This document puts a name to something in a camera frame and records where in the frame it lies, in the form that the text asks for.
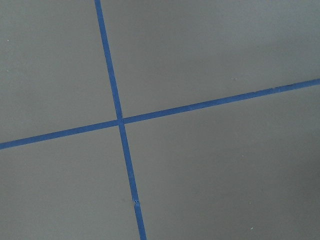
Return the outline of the blue tape crossing line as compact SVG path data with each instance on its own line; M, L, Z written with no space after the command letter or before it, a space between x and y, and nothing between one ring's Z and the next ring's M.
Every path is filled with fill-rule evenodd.
M159 110L159 111L155 111L155 112L149 112L149 113L144 113L144 114L140 114L140 115L125 117L123 119L123 123L124 124L131 124L131 123L141 122L141 121L145 121L145 120L160 118L160 117L164 117L164 116L175 115L175 114L180 114L180 113L184 113L184 112L190 112L190 111L194 111L194 110L198 110L198 109L204 109L204 108L229 104L229 103L233 103L233 102L239 102L239 101L249 100L249 99L253 99L253 98L263 97L263 96L267 96L267 95L278 94L278 93L298 90L298 89L302 89L302 88L308 88L308 87L312 87L312 86L317 86L319 84L320 84L319 79L297 82L297 83L293 83L293 84L289 84L289 85L277 86L277 87L263 89L263 90L259 90L259 91L255 91L255 92L248 92L248 93L243 93L243 94L239 94L239 95L233 95L233 96L223 97L223 98L219 98L219 99L199 102L199 103L195 103L195 104L189 104L189 105ZM118 125L117 120L110 120L110 121L106 121L106 122L85 125L85 126L81 126L81 127L76 127L76 128L71 128L71 129L66 129L66 130L61 130L61 131L31 136L31 137L26 137L26 138L22 138L22 139L16 139L16 140L12 140L12 141L2 142L0 144L0 149L4 150L4 149L8 149L8 148L18 147L18 146L23 146L23 145L28 145L28 144L33 144L33 143L38 143L38 142L43 142L43 141L48 141L48 140L52 140L52 139L58 139L58 138L62 138L62 137L67 137L67 136L72 136L72 135L77 135L77 134L82 134L82 133L87 133L87 132L93 132L96 130L115 127L117 125Z

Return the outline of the blue tape line left wrist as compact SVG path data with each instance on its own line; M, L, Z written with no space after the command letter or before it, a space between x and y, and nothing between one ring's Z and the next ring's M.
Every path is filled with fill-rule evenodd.
M139 237L141 240L147 240L148 238L147 238L146 229L145 229L144 220L143 220L141 202L139 200L139 194L138 194L138 189L137 189L137 184L136 184L136 179L135 179L135 173L134 173L134 168L133 168L132 158L131 158L131 153L130 153L130 146L129 146L129 142L128 142L126 127L125 127L123 113L122 113L122 106L121 106L121 101L120 101L120 96L119 96L119 91L118 91L118 86L117 86L117 81L116 81L116 75L114 72L114 66L113 66L113 62L112 62L112 56L111 56L110 45L109 45L109 40L108 40L107 28L106 28L106 24L105 24L105 20L104 20L102 3L101 3L101 1L96 0L94 2L94 4L95 4L97 21L98 21L98 26L99 26L99 31L100 31L101 41L102 41L102 47L103 47L103 52L104 52L104 57L105 57L111 92L112 92L114 108L115 108L116 122L117 122L117 126L119 129L122 151L123 151L124 160L125 160L125 166L126 166L126 171L127 171L128 181L129 181L130 193L131 193L131 198L132 198L132 202L133 202L135 218L136 218L136 222L137 222L138 233L139 233Z

